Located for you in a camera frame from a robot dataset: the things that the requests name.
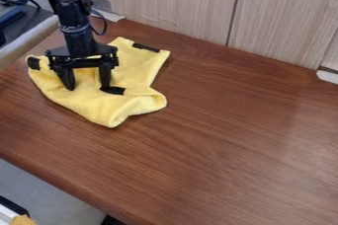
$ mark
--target wooden table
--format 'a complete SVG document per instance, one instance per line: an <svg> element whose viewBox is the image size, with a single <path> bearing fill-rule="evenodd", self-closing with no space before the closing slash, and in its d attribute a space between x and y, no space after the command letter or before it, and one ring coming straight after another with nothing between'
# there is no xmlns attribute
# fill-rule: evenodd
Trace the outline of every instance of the wooden table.
<svg viewBox="0 0 338 225"><path fill-rule="evenodd" d="M153 86L169 107L108 129L46 99L20 60L0 74L2 158L130 225L337 224L338 86L131 21L110 26L102 42L171 50ZM32 52L62 42L55 33Z"/></svg>

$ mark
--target microfiber cloth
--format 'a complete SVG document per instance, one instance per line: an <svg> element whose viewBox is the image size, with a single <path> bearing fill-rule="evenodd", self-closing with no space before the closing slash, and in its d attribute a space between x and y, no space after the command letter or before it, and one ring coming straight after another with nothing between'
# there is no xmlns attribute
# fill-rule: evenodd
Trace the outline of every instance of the microfiber cloth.
<svg viewBox="0 0 338 225"><path fill-rule="evenodd" d="M26 215L16 216L11 222L11 225L35 225L36 223Z"/></svg>
<svg viewBox="0 0 338 225"><path fill-rule="evenodd" d="M118 126L130 115L164 109L166 98L150 86L170 52L137 48L133 41L122 37L110 45L119 49L120 61L120 66L113 70L111 84L126 88L123 95L100 91L99 68L74 69L76 88L68 91L44 56L37 57L41 69L29 68L29 75L50 100L107 127Z"/></svg>

